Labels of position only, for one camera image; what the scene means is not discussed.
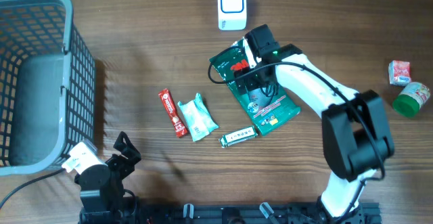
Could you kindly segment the green 3M gloves packet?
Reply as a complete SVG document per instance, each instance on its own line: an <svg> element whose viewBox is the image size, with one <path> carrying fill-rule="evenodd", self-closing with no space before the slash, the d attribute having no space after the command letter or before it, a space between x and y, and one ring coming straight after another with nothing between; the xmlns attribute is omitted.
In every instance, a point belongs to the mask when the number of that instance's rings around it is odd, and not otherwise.
<svg viewBox="0 0 433 224"><path fill-rule="evenodd" d="M262 94L259 89L239 94L236 80L244 79L243 75L263 65L260 60L255 68L250 68L244 52L243 38L210 58L209 62L208 75L211 75L212 70L218 73L261 135L269 134L300 113L300 107L278 83L278 94Z"/></svg>

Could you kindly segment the red Nescafe sachet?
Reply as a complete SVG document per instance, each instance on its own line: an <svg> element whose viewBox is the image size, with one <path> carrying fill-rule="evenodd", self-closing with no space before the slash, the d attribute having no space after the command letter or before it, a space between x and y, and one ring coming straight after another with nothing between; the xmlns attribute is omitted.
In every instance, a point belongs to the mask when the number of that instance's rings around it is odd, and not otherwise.
<svg viewBox="0 0 433 224"><path fill-rule="evenodd" d="M172 122L175 133L178 138L181 138L188 134L187 127L183 123L183 121L180 119L175 103L173 101L173 98L170 94L170 91L168 89L163 89L158 94L159 98L162 101L162 104L166 110L166 113L168 114L168 117L170 118L170 121Z"/></svg>

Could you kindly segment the dark green snack bar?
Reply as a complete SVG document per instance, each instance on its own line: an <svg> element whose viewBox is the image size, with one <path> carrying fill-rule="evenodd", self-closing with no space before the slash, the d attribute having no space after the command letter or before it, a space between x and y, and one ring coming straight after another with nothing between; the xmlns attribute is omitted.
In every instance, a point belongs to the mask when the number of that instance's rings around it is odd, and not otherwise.
<svg viewBox="0 0 433 224"><path fill-rule="evenodd" d="M255 138L257 136L257 132L253 126L249 126L232 133L228 133L223 135L219 141L221 143L222 148L227 148L231 145Z"/></svg>

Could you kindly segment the mint wet wipes packet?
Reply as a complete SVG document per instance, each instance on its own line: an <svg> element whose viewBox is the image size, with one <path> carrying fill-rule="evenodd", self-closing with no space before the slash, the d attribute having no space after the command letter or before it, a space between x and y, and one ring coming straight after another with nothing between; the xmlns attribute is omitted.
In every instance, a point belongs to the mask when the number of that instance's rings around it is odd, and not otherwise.
<svg viewBox="0 0 433 224"><path fill-rule="evenodd" d="M190 102L177 103L187 123L192 141L199 141L219 126L213 121L200 93Z"/></svg>

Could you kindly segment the small orange white packet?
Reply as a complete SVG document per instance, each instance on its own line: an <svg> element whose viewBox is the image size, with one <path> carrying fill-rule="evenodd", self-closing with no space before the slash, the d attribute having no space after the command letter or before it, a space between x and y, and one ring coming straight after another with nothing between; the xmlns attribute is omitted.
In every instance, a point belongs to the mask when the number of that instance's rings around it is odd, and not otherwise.
<svg viewBox="0 0 433 224"><path fill-rule="evenodd" d="M391 85L406 86L411 80L410 63L393 60L388 65L388 77Z"/></svg>

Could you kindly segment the green lid jar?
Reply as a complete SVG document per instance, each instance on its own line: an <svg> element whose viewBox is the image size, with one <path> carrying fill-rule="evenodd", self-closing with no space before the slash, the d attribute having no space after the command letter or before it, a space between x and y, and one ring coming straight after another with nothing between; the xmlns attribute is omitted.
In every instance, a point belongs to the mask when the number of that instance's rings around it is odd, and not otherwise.
<svg viewBox="0 0 433 224"><path fill-rule="evenodd" d="M393 101L392 107L399 114L413 118L430 98L430 89L422 83L410 82Z"/></svg>

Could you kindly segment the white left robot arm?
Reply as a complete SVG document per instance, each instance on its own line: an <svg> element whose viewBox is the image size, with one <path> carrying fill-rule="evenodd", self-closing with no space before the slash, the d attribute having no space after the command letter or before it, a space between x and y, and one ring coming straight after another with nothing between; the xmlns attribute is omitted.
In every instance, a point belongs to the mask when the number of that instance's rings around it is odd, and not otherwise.
<svg viewBox="0 0 433 224"><path fill-rule="evenodd" d="M79 223L132 223L138 224L139 201L134 193L124 188L122 180L135 170L141 154L125 132L120 132L114 143L119 155L112 155L103 164L85 169L75 176L80 185L83 207Z"/></svg>

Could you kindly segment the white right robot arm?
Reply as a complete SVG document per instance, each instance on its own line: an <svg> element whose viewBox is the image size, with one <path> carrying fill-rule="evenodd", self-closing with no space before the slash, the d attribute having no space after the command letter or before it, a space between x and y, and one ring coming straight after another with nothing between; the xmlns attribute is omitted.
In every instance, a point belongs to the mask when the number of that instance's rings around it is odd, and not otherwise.
<svg viewBox="0 0 433 224"><path fill-rule="evenodd" d="M247 78L277 82L320 117L323 154L332 172L319 203L329 222L348 220L366 184L385 178L384 163L394 154L382 98L372 90L359 93L341 85L292 44L261 55L244 43L241 51L255 64Z"/></svg>

